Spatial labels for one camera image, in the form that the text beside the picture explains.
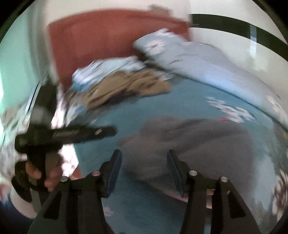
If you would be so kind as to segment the person left hand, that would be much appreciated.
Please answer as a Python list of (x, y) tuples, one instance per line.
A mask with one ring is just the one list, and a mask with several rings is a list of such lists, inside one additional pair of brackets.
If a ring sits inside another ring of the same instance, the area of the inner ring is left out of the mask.
[[(62, 164), (63, 159), (59, 153), (52, 152), (46, 155), (46, 179), (44, 185), (49, 192), (52, 192), (60, 182), (63, 174)], [(26, 161), (25, 171), (30, 179), (40, 180), (42, 178), (40, 170), (30, 161)]]

